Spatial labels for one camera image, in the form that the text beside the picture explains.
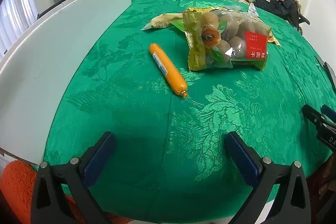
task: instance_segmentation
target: green fabric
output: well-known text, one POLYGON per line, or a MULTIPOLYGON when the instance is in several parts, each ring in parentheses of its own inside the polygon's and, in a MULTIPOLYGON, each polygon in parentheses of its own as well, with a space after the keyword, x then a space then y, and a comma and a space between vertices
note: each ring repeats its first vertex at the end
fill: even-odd
POLYGON ((237 212, 251 187, 223 148, 222 138, 232 130, 260 156, 288 165, 298 160, 311 175, 330 151, 301 108, 335 108, 336 100, 316 52, 293 27, 257 8, 282 45, 268 44, 264 71, 188 72, 181 31, 140 31, 161 13, 236 4, 247 8, 233 0, 132 0, 71 80, 44 160, 66 163, 112 131, 116 152, 90 191, 103 210, 151 222, 196 222, 237 212), (186 99, 165 82, 150 43, 158 43, 184 76, 186 99))

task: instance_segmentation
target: bag of dried longan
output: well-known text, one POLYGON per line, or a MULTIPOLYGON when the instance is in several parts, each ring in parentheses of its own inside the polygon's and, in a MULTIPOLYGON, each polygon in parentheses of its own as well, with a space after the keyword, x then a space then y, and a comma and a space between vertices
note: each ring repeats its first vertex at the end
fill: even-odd
POLYGON ((186 11, 183 25, 190 70, 232 68, 236 64, 265 68, 271 27, 240 13, 186 11))

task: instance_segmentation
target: window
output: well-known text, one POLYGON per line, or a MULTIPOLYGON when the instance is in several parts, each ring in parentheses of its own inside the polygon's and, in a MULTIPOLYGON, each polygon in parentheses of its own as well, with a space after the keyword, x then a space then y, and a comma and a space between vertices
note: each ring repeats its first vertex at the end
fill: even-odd
POLYGON ((0 60, 37 18, 34 0, 3 0, 0 4, 0 60))

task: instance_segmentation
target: white label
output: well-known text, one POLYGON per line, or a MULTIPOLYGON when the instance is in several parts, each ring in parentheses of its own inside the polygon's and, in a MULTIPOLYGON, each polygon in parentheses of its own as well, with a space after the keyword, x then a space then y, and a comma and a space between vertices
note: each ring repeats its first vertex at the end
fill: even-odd
POLYGON ((160 58, 157 56, 156 52, 153 53, 153 58, 155 62, 157 63, 157 65, 159 66, 159 69, 161 70, 162 74, 166 77, 168 71, 166 67, 163 65, 163 63, 161 62, 160 58))

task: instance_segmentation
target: orange sausage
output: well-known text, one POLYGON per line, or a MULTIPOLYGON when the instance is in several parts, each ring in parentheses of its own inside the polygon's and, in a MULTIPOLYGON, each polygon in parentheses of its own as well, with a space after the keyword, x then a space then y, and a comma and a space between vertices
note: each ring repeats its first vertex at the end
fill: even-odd
POLYGON ((157 44, 150 44, 149 52, 152 54, 162 74, 173 89, 173 92, 183 98, 187 97, 187 83, 160 46, 157 44))

